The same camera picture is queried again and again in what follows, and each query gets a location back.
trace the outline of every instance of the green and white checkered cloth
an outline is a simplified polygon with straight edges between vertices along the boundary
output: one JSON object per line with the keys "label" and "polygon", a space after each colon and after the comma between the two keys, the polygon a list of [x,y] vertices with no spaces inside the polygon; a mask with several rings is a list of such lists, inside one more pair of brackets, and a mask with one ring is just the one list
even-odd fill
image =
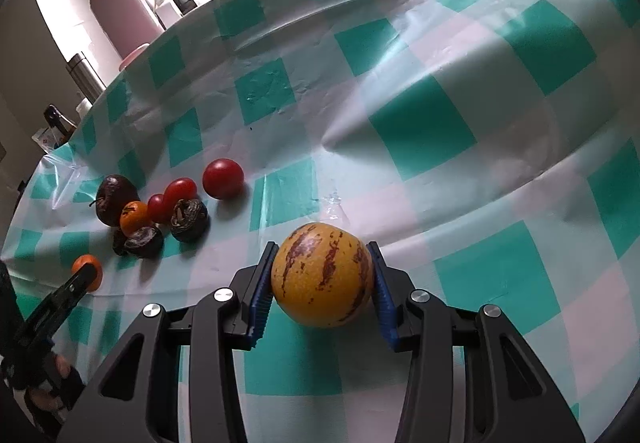
{"label": "green and white checkered cloth", "polygon": [[[592,442],[640,375],[639,21],[636,0],[213,0],[44,156],[2,252],[21,308],[97,255],[57,340],[91,376],[145,304],[193,304],[325,220],[450,305],[498,304]],[[105,174],[146,199],[222,156],[250,192],[207,200],[199,248],[113,254],[88,207]],[[249,441],[393,441],[407,371],[371,308],[314,330],[274,305],[236,354]]]}

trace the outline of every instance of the pepino melon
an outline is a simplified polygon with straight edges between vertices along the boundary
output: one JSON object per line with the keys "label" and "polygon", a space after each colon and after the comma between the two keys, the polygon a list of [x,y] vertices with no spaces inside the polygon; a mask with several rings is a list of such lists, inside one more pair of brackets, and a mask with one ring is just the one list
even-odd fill
{"label": "pepino melon", "polygon": [[271,268],[273,296],[293,320],[334,327],[369,301],[374,272],[364,243],[339,228],[308,223],[282,243]]}

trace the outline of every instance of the pink thermos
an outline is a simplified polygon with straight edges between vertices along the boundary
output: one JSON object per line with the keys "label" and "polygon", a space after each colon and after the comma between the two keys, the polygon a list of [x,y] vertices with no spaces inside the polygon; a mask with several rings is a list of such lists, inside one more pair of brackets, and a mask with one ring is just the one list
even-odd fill
{"label": "pink thermos", "polygon": [[164,31],[145,0],[89,0],[89,5],[121,58]]}

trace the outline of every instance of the red tomato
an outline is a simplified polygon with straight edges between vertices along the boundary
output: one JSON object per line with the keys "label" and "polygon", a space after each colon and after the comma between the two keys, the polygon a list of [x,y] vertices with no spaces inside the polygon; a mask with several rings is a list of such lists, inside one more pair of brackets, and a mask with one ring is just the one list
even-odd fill
{"label": "red tomato", "polygon": [[212,198],[231,199],[236,197],[244,185],[244,172],[233,160],[220,158],[212,161],[204,169],[202,187]]}
{"label": "red tomato", "polygon": [[165,225],[171,219],[171,214],[167,213],[164,207],[164,196],[162,194],[153,194],[146,204],[146,213],[154,223]]}
{"label": "red tomato", "polygon": [[164,209],[171,218],[171,214],[174,213],[175,203],[181,199],[193,199],[198,196],[198,188],[195,181],[189,178],[180,178],[175,181],[171,181],[164,189]]}

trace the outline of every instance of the small orange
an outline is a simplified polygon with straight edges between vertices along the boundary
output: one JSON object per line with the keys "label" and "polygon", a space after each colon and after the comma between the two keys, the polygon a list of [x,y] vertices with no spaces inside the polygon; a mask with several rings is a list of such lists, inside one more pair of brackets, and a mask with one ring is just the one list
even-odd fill
{"label": "small orange", "polygon": [[127,203],[120,214],[120,229],[127,237],[142,227],[151,227],[153,223],[149,217],[146,203],[131,201]]}
{"label": "small orange", "polygon": [[71,267],[71,273],[75,273],[85,264],[93,264],[98,274],[95,277],[95,280],[86,289],[92,293],[100,287],[100,284],[102,284],[102,264],[100,264],[100,261],[98,261],[98,259],[93,255],[87,253],[86,255],[81,255],[74,261],[74,265]]}

